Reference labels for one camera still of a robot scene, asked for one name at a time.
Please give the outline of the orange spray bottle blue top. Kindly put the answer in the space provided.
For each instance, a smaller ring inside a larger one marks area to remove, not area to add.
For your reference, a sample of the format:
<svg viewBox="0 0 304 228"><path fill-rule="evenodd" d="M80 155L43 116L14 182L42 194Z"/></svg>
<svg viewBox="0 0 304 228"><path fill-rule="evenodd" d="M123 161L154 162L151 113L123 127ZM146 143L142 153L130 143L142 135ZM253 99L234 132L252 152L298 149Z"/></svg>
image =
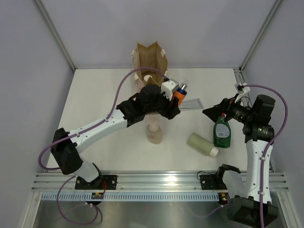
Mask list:
<svg viewBox="0 0 304 228"><path fill-rule="evenodd" d="M179 87L174 91L172 96L172 102L177 99L178 100L178 106L181 105L182 101L184 100L185 96L187 95L187 87L188 87L189 81L185 80L183 83L179 85Z"/></svg>

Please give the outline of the pale green bottle beige cap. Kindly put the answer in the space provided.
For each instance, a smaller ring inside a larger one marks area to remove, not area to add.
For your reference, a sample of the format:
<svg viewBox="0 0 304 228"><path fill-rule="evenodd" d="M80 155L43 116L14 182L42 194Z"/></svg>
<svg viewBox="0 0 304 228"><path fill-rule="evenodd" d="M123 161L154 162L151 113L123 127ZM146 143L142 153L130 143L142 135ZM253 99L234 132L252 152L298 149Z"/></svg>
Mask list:
<svg viewBox="0 0 304 228"><path fill-rule="evenodd" d="M143 82L144 82L144 85L147 85L149 83L149 80L152 79L152 76L151 75L145 75L143 77Z"/></svg>

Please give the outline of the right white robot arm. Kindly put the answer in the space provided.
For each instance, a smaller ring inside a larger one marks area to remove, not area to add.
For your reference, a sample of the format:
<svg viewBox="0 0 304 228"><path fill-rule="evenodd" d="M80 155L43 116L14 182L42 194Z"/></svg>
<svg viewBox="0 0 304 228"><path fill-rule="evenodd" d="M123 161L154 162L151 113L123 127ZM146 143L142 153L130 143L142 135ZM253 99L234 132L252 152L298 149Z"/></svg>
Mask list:
<svg viewBox="0 0 304 228"><path fill-rule="evenodd" d="M215 177L219 188L227 188L228 219L253 228L265 228L278 217L278 207L273 206L269 189L269 165L275 131L269 124L275 99L258 95L252 107L242 106L236 97L224 98L220 104L202 112L213 122L221 114L225 121L234 119L243 124L247 150L246 181L240 170L222 164Z"/></svg>

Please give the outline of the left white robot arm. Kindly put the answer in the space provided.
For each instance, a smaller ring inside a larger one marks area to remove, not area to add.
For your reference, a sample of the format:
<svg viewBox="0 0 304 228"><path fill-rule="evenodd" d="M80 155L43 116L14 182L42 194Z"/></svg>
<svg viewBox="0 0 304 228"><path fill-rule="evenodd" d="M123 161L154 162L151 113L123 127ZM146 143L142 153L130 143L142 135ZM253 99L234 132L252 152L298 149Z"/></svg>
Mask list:
<svg viewBox="0 0 304 228"><path fill-rule="evenodd" d="M87 147L115 131L141 122L148 114L160 114L170 120L179 113L178 97L168 99L159 86L149 84L117 105L106 117L73 131L56 130L51 153L64 175L74 174L84 188L95 190L103 185L104 178L94 163L80 156Z"/></svg>

